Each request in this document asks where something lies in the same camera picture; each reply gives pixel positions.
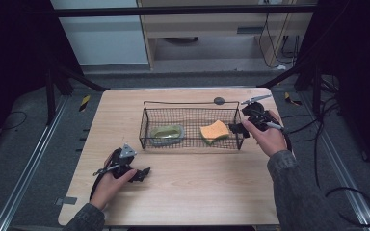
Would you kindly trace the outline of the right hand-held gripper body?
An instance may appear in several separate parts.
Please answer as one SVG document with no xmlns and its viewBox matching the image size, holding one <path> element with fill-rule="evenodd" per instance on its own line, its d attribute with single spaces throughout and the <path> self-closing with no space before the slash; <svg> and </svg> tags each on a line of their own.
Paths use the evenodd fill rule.
<svg viewBox="0 0 370 231">
<path fill-rule="evenodd" d="M 268 111 L 264 109 L 264 106 L 259 103 L 259 100 L 269 98 L 270 94 L 255 96 L 242 102 L 245 108 L 242 109 L 242 114 L 248 117 L 248 121 L 251 122 L 260 131 L 266 131 L 269 126 L 268 123 L 273 121 L 273 117 Z"/>
</svg>

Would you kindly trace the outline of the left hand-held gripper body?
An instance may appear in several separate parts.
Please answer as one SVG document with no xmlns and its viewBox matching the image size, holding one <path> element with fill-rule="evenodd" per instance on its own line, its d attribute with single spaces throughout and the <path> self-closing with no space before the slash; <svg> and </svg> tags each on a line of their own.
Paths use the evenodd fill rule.
<svg viewBox="0 0 370 231">
<path fill-rule="evenodd" d="M 127 143 L 113 152 L 110 168 L 115 178 L 120 178 L 131 169 L 131 162 L 137 152 Z"/>
</svg>

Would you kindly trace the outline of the green and yellow sponge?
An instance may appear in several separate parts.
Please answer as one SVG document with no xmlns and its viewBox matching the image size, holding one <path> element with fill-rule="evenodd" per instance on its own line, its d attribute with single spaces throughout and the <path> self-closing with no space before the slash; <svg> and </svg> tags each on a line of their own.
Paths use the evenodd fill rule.
<svg viewBox="0 0 370 231">
<path fill-rule="evenodd" d="M 214 123 L 207 126 L 201 126 L 199 131 L 202 139 L 207 144 L 213 144 L 215 141 L 229 136 L 227 126 L 220 120 L 216 120 Z"/>
</svg>

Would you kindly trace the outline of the green soap dish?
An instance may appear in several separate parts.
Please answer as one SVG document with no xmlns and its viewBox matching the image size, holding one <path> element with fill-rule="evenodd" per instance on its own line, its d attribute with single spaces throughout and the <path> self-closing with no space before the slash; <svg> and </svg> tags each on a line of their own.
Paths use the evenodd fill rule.
<svg viewBox="0 0 370 231">
<path fill-rule="evenodd" d="M 165 125 L 153 128 L 148 137 L 153 146 L 168 146 L 181 143 L 185 137 L 185 131 L 181 125 Z"/>
</svg>

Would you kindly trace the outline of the black wire mesh basket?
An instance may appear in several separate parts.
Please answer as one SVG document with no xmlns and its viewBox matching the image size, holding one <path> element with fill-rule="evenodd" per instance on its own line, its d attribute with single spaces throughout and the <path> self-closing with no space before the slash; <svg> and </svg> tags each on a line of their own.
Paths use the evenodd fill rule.
<svg viewBox="0 0 370 231">
<path fill-rule="evenodd" d="M 222 121 L 228 128 L 229 136 L 207 144 L 200 134 L 199 128 Z M 139 140 L 143 149 L 146 148 L 183 148 L 183 147 L 214 147 L 240 149 L 244 137 L 242 134 L 233 134 L 228 125 L 241 121 L 239 103 L 225 102 L 216 105 L 214 102 L 157 102 L 145 101 L 140 128 Z M 185 137 L 181 143 L 156 147 L 150 143 L 149 132 L 159 126 L 181 125 Z"/>
</svg>

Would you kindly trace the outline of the person's right hand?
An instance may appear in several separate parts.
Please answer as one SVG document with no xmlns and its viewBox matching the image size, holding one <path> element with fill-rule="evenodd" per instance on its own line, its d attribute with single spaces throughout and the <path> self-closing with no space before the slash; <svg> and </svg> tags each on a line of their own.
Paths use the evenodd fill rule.
<svg viewBox="0 0 370 231">
<path fill-rule="evenodd" d="M 242 124 L 268 157 L 287 149 L 285 138 L 278 129 L 268 128 L 266 131 L 261 131 L 246 119 L 242 121 Z"/>
</svg>

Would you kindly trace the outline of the person's left hand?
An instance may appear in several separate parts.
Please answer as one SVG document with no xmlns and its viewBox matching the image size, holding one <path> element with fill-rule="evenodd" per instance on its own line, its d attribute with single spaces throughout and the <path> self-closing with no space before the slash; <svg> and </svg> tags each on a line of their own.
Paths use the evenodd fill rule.
<svg viewBox="0 0 370 231">
<path fill-rule="evenodd" d="M 115 178 L 111 172 L 102 175 L 101 180 L 90 199 L 90 204 L 102 211 L 106 205 L 116 196 L 117 192 L 137 173 L 136 169 L 130 169 L 120 178 Z"/>
</svg>

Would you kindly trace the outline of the yellow and black tape strip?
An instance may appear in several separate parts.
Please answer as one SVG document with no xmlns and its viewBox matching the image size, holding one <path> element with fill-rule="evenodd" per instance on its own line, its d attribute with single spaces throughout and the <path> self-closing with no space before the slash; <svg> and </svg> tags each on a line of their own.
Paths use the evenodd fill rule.
<svg viewBox="0 0 370 231">
<path fill-rule="evenodd" d="M 290 103 L 296 106 L 302 105 L 302 100 L 296 92 L 286 92 L 284 94 L 284 99 L 287 103 Z"/>
<path fill-rule="evenodd" d="M 80 107 L 79 107 L 79 112 L 84 112 L 85 111 L 90 99 L 91 99 L 90 95 L 85 95 L 83 97 L 82 102 L 81 102 Z"/>
</svg>

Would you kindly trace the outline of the black metal stand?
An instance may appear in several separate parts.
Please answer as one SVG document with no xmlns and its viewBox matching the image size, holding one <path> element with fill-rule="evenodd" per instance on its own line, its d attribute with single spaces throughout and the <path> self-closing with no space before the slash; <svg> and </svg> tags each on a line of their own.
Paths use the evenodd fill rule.
<svg viewBox="0 0 370 231">
<path fill-rule="evenodd" d="M 276 78 L 258 85 L 259 88 L 272 88 L 276 84 L 286 80 L 287 78 L 298 74 L 298 78 L 294 84 L 294 87 L 298 91 L 303 91 L 312 85 L 312 111 L 317 116 L 321 113 L 321 82 L 322 73 L 321 68 L 316 62 L 304 61 L 290 69 L 282 72 Z"/>
<path fill-rule="evenodd" d="M 77 82 L 83 84 L 86 87 L 89 87 L 92 90 L 108 90 L 108 88 L 102 87 L 95 82 L 90 81 L 83 74 L 79 74 L 63 65 L 51 63 L 45 73 L 47 125 L 51 124 L 56 116 L 54 89 L 57 88 L 60 91 L 61 95 L 71 95 L 74 91 L 73 86 L 69 82 L 69 78 L 76 80 Z"/>
</svg>

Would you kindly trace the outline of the grey tape piece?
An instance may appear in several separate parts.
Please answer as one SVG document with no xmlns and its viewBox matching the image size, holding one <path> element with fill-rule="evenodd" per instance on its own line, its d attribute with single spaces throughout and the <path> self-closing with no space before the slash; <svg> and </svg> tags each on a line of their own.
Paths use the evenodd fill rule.
<svg viewBox="0 0 370 231">
<path fill-rule="evenodd" d="M 58 205 L 58 206 L 61 206 L 64 204 L 75 205 L 76 201 L 77 201 L 76 197 L 65 196 L 65 197 L 57 198 L 55 200 L 55 205 Z"/>
</svg>

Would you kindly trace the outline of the light wooden desk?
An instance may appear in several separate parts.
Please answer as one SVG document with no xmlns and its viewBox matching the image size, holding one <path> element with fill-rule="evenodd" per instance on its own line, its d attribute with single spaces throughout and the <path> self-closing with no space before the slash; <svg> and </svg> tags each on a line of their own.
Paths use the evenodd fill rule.
<svg viewBox="0 0 370 231">
<path fill-rule="evenodd" d="M 317 0 L 136 0 L 140 7 L 304 5 Z M 143 15 L 146 44 L 161 38 L 256 36 L 265 64 L 273 65 L 285 37 L 303 36 L 311 13 L 218 13 Z"/>
</svg>

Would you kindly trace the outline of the black curtain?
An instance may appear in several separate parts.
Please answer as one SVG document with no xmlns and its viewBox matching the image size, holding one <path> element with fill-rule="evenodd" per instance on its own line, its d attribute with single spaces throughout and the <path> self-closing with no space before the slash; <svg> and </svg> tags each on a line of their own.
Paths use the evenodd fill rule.
<svg viewBox="0 0 370 231">
<path fill-rule="evenodd" d="M 51 0 L 0 0 L 0 129 L 19 96 L 45 85 L 46 66 L 33 48 L 32 30 L 60 65 L 82 72 L 60 20 L 29 14 L 52 9 Z"/>
<path fill-rule="evenodd" d="M 317 0 L 301 53 L 317 53 L 324 74 L 338 78 L 338 98 L 370 157 L 370 0 Z"/>
</svg>

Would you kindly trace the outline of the white cabinet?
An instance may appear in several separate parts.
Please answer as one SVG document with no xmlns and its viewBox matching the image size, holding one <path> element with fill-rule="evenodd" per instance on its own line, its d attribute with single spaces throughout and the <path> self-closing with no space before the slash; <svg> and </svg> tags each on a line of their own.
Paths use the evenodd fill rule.
<svg viewBox="0 0 370 231">
<path fill-rule="evenodd" d="M 55 10 L 136 8 L 136 0 L 50 0 Z M 82 66 L 148 64 L 138 16 L 62 17 Z"/>
</svg>

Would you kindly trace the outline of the black metal crossbar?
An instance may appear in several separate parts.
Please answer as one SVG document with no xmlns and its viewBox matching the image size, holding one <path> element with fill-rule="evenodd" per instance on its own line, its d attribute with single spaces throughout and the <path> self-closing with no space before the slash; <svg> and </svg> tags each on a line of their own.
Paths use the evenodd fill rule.
<svg viewBox="0 0 370 231">
<path fill-rule="evenodd" d="M 51 13 L 58 17 L 86 16 L 132 16 L 132 15 L 175 15 L 175 14 L 218 14 L 218 13 L 310 13 L 318 6 L 304 5 L 230 5 L 230 6 L 176 6 L 104 9 L 61 9 Z"/>
</svg>

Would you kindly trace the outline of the aluminium floor rail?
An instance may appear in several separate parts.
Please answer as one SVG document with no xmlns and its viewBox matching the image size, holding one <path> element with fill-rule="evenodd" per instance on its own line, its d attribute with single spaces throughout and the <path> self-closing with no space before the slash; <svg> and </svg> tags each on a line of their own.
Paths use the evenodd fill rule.
<svg viewBox="0 0 370 231">
<path fill-rule="evenodd" d="M 44 156 L 44 153 L 47 149 L 48 144 L 50 143 L 54 132 L 59 124 L 59 121 L 64 113 L 65 106 L 67 104 L 69 97 L 61 96 L 59 99 L 58 105 L 55 107 L 55 114 L 51 121 L 44 127 L 42 134 L 38 143 L 35 145 L 35 148 L 29 158 L 25 168 L 20 174 L 12 193 L 10 194 L 5 206 L 0 212 L 0 231 L 7 231 L 13 217 L 24 197 L 24 194 L 27 192 L 27 189 L 35 175 L 36 170 L 40 164 L 41 158 Z"/>
<path fill-rule="evenodd" d="M 314 176 L 316 185 L 320 187 L 318 147 L 321 146 L 339 182 L 337 187 L 326 191 L 326 196 L 333 196 L 335 193 L 343 193 L 355 217 L 351 218 L 350 216 L 339 213 L 340 218 L 346 223 L 356 227 L 359 231 L 370 231 L 370 196 L 358 188 L 354 177 L 339 157 L 329 133 L 324 129 L 324 116 L 322 114 L 316 115 L 312 111 L 311 97 L 305 93 L 301 93 L 300 97 L 310 117 L 315 120 Z"/>
</svg>

